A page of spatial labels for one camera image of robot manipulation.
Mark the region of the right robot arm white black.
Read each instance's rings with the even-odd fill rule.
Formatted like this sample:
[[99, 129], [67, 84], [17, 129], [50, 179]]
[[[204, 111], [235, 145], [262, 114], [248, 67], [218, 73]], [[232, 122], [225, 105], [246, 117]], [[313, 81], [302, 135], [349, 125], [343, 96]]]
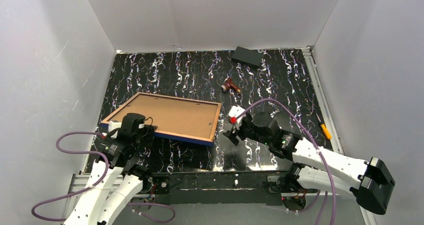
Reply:
[[234, 144], [250, 139], [264, 144], [278, 158], [292, 162], [283, 183], [292, 189], [317, 189], [355, 199], [359, 206], [384, 215], [395, 187], [395, 180], [379, 158], [348, 157], [306, 138], [282, 129], [269, 113], [251, 116], [233, 106], [228, 113], [232, 128], [224, 135]]

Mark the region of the blue photo frame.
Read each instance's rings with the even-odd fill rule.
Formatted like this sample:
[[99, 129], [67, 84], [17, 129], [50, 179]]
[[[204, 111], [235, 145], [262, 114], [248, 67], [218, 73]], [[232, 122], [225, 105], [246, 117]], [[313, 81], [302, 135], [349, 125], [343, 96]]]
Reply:
[[106, 128], [110, 121], [137, 113], [153, 118], [156, 137], [213, 146], [221, 107], [220, 102], [138, 92], [100, 124]]

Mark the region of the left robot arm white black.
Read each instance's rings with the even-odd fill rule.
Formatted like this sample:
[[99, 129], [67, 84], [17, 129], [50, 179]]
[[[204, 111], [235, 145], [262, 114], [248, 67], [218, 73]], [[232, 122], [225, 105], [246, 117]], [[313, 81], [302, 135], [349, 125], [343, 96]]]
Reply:
[[156, 127], [142, 114], [128, 113], [110, 121], [102, 153], [93, 163], [84, 192], [65, 225], [111, 225], [151, 176], [149, 168], [132, 162], [140, 146], [153, 139]]

